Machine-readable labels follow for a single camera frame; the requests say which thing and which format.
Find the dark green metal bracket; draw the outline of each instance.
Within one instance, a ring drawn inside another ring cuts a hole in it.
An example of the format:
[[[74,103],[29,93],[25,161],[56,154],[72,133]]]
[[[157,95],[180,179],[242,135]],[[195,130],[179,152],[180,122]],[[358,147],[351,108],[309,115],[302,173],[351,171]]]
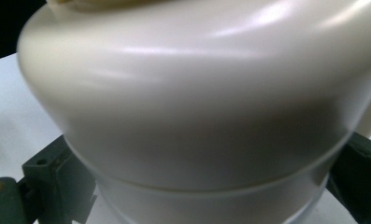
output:
[[[371,224],[371,140],[355,133],[344,146],[327,188],[359,224]]]
[[[61,136],[22,166],[24,178],[0,178],[0,224],[86,223],[94,178]]]

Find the black background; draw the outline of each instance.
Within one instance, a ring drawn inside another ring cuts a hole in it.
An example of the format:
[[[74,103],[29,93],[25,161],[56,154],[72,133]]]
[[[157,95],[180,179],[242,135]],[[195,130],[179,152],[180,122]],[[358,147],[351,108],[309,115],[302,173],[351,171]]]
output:
[[[23,25],[45,0],[0,0],[0,58],[16,52]]]

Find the white plastic object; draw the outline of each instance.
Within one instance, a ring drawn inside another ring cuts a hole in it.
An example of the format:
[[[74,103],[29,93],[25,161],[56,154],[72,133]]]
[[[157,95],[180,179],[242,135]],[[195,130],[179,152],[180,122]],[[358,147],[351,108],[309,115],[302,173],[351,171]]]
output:
[[[18,51],[100,182],[251,188],[334,155],[355,129],[371,100],[371,0],[69,1],[39,9]]]

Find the white surface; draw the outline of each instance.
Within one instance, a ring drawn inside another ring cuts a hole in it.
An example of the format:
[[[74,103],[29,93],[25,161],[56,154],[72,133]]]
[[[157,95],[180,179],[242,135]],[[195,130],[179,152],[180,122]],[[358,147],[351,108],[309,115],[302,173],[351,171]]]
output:
[[[39,102],[96,174],[246,188],[350,136],[371,97],[371,1],[69,1],[42,7],[18,50]]]
[[[0,176],[22,177],[21,165],[60,132],[30,94],[19,73],[16,55],[0,60]],[[115,224],[98,198],[88,224]],[[306,224],[355,224],[349,213],[328,192]]]

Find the white table surface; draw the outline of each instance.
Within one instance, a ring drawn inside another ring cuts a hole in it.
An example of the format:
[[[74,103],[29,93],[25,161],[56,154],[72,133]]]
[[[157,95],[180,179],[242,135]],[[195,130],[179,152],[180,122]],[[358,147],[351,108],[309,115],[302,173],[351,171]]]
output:
[[[60,135],[60,130],[27,89],[17,65],[16,54],[0,59],[0,177],[11,176],[20,180],[21,165]],[[101,197],[98,197],[87,223],[118,222]],[[326,190],[305,224],[356,222]]]

